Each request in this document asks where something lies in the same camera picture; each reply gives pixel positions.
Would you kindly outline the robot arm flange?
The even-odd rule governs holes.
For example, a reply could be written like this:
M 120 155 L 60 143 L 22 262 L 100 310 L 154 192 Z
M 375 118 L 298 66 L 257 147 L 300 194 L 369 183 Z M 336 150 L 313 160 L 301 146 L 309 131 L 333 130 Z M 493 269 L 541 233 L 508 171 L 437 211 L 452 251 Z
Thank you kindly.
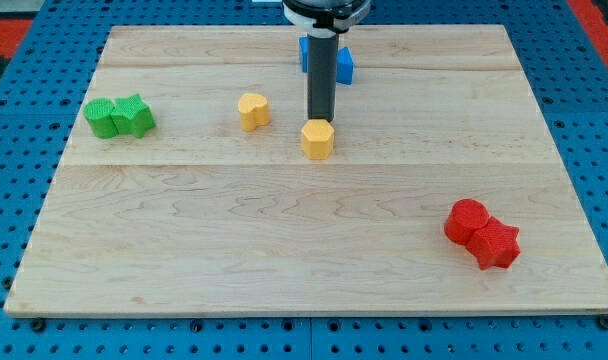
M 283 0 L 284 16 L 308 35 L 331 38 L 359 24 L 371 0 Z

